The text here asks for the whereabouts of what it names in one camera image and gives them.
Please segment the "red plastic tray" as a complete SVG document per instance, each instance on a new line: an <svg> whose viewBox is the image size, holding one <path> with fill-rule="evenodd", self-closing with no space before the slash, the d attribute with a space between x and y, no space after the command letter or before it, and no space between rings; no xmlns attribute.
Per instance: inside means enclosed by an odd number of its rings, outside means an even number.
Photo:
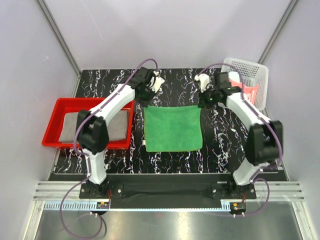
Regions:
<svg viewBox="0 0 320 240"><path fill-rule="evenodd" d="M63 124L65 115L68 113L77 113L80 110L90 110L96 105L100 104L104 98L59 98L53 108L51 118L47 125L42 145L45 147L70 149L73 147L73 143L62 143L59 141L61 132L63 130ZM127 150L130 147L133 116L135 112L135 101L127 103L123 108L123 111L128 111L128 124L127 135L123 140L109 141L107 145L108 150Z"/></svg>

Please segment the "right aluminium frame post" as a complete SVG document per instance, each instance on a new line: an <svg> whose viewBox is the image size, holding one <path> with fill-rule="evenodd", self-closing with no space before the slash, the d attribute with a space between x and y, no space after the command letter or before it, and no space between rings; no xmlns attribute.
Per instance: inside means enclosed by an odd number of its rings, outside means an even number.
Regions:
<svg viewBox="0 0 320 240"><path fill-rule="evenodd" d="M297 5L300 3L300 0L290 0L286 9L284 10L279 22L277 23L271 37L269 38L262 54L258 60L259 64L264 64L265 60L267 59L269 53L271 52L273 46L277 42L279 36L281 35L282 31L284 30L286 24L288 23L291 15L295 11Z"/></svg>

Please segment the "white plastic basket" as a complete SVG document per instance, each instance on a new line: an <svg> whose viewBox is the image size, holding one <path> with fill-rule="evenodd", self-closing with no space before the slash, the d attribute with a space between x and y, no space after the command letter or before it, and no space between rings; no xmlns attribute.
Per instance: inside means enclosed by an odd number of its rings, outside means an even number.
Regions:
<svg viewBox="0 0 320 240"><path fill-rule="evenodd" d="M264 110L267 101L269 69L256 62L232 57L227 57L223 63L222 72L234 72L235 70L229 66L232 65L241 73L247 87L258 86L254 105L258 110Z"/></svg>

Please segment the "aluminium frame post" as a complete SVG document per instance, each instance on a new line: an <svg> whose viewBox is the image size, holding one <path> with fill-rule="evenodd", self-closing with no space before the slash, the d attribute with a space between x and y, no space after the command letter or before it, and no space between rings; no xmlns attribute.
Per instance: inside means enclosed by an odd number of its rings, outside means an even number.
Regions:
<svg viewBox="0 0 320 240"><path fill-rule="evenodd" d="M271 37L269 38L262 54L258 60L259 64L264 64L265 60L267 59L269 53L271 52L273 46L277 42L279 36L281 35L282 31L284 30L286 24L288 23L291 15L295 11L297 5L300 3L300 0L290 0L286 9L284 10L279 22L277 23Z"/></svg>
<svg viewBox="0 0 320 240"><path fill-rule="evenodd" d="M58 24L56 23L53 14L51 13L47 3L45 0L35 0L37 5L39 6L42 14L44 15L44 18L46 19L51 31L53 32L53 35L55 36L61 50L63 51L65 57L67 58L68 62L70 63L73 71L77 76L80 76L82 71L80 67L78 66L75 58L73 57L59 27Z"/></svg>

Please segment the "green towel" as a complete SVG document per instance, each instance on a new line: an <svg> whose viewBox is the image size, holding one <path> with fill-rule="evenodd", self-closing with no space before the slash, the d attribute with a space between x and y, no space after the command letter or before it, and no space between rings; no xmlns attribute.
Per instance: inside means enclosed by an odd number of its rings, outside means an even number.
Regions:
<svg viewBox="0 0 320 240"><path fill-rule="evenodd" d="M143 113L147 152L192 152L203 147L198 106L148 106Z"/></svg>

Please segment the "left aluminium frame post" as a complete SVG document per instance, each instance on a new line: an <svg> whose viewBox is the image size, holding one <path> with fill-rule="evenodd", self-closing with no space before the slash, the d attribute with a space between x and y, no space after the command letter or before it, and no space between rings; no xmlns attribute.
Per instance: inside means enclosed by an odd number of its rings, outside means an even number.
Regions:
<svg viewBox="0 0 320 240"><path fill-rule="evenodd" d="M67 58L68 62L70 63L73 71L77 76L80 76L82 71L80 67L78 66L75 58L73 57L59 27L58 24L56 23L53 14L51 13L47 3L45 0L35 0L37 5L39 6L42 14L44 15L44 18L46 19L51 31L53 32L53 35L55 36L61 50L63 51L65 57Z"/></svg>

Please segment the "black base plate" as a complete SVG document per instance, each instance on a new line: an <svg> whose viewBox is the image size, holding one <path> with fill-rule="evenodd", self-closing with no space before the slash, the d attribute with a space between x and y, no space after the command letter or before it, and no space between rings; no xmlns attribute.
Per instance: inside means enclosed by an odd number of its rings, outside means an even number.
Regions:
<svg viewBox="0 0 320 240"><path fill-rule="evenodd" d="M252 184L237 186L229 173L108 174L99 186L86 182L81 199L110 198L113 209L213 209L222 200L257 198Z"/></svg>

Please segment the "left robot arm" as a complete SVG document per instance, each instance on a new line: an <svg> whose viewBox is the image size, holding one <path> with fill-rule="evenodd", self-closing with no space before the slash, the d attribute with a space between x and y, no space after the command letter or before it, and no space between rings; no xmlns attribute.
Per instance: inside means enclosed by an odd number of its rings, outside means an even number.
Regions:
<svg viewBox="0 0 320 240"><path fill-rule="evenodd" d="M104 151L110 141L108 125L114 116L133 100L147 106L165 80L160 70L145 67L137 69L100 104L77 115L75 144L85 156L87 177L85 183L97 198L108 193Z"/></svg>

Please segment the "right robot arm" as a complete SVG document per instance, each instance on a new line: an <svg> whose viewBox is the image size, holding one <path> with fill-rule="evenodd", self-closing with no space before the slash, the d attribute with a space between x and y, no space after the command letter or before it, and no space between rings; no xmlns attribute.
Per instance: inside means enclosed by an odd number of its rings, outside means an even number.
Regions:
<svg viewBox="0 0 320 240"><path fill-rule="evenodd" d="M234 77L239 78L234 71L216 73L214 77L201 73L194 80L200 84L198 107L209 109L216 104L223 104L247 130L244 160L231 174L224 188L231 198L236 199L244 195L260 172L278 164L283 156L283 124L261 114L246 99L244 88L238 82L233 82Z"/></svg>

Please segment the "pink towel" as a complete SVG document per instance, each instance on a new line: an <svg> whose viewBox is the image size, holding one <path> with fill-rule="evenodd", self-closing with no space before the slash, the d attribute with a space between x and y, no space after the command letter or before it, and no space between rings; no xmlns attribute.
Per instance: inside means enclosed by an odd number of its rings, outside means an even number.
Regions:
<svg viewBox="0 0 320 240"><path fill-rule="evenodd" d="M242 88L242 83L236 80L232 80L229 78L232 87L240 87ZM250 101L253 105L256 102L256 97L258 93L259 85L256 86L246 86L244 85L244 95L248 101Z"/></svg>

